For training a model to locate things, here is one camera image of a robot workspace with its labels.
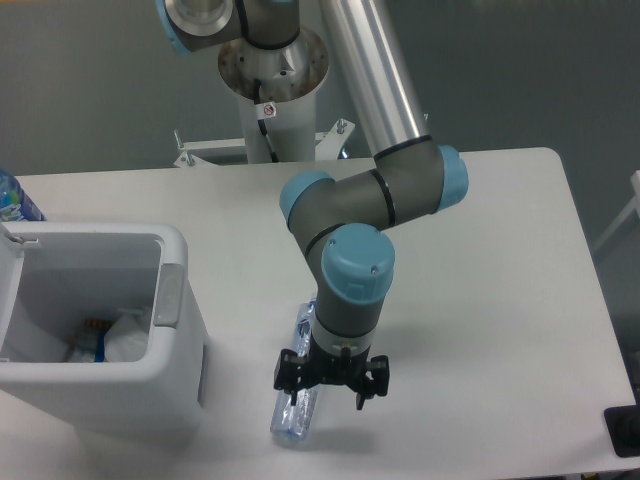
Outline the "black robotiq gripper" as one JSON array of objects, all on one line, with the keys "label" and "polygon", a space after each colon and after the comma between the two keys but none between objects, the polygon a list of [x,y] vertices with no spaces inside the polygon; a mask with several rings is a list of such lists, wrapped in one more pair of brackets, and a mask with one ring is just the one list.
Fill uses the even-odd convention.
[{"label": "black robotiq gripper", "polygon": [[371,357],[370,349],[357,355],[334,356],[312,342],[308,355],[300,356],[282,349],[274,369],[273,387],[290,396],[296,406],[298,394],[318,384],[347,386],[356,393],[356,410],[361,411],[367,400],[388,394],[390,365],[387,355]]}]

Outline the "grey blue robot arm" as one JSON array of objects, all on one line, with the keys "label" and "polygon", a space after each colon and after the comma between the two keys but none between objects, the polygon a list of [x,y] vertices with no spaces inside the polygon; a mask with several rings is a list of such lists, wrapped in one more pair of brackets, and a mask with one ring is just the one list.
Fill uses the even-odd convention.
[{"label": "grey blue robot arm", "polygon": [[[296,1],[160,1],[173,48],[219,46],[228,87],[252,108],[271,162],[284,158],[274,122],[286,102],[325,77],[327,58],[300,21]],[[306,354],[283,350],[274,386],[290,396],[317,385],[346,386],[358,405],[388,391],[386,356],[370,346],[393,279],[385,230],[458,204],[468,173],[458,152],[433,141],[382,1],[324,1],[321,13],[373,155],[371,170],[335,180],[320,171],[293,177],[280,208],[317,287]]]}]

